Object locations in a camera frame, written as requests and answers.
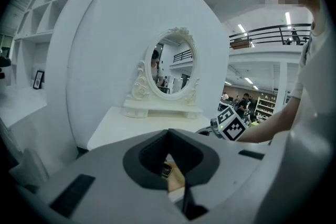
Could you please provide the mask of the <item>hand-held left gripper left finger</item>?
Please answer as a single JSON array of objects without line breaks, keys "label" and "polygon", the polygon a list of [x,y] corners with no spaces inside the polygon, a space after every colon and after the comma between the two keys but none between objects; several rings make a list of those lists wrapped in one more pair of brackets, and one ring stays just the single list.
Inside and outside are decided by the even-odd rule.
[{"label": "hand-held left gripper left finger", "polygon": [[187,223],[166,190],[146,189],[125,172],[127,150],[159,131],[95,148],[51,176],[37,193],[18,193],[44,223]]}]

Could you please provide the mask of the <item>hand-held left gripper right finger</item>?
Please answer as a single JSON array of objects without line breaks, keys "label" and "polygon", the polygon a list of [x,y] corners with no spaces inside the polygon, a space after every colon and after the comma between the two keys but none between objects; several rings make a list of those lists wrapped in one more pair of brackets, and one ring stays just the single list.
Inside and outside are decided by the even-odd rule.
[{"label": "hand-held left gripper right finger", "polygon": [[220,163],[208,183],[169,194],[195,206],[197,223],[281,223],[313,194],[328,167],[328,131],[300,123],[271,143],[205,138]]}]

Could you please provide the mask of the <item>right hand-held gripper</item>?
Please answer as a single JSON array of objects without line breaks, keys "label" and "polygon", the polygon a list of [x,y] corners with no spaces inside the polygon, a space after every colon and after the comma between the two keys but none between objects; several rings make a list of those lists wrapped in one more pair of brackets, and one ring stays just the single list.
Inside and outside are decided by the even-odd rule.
[{"label": "right hand-held gripper", "polygon": [[216,117],[210,120],[210,125],[198,130],[196,133],[213,136],[218,139],[237,141],[247,129],[247,125],[236,111],[227,106]]}]

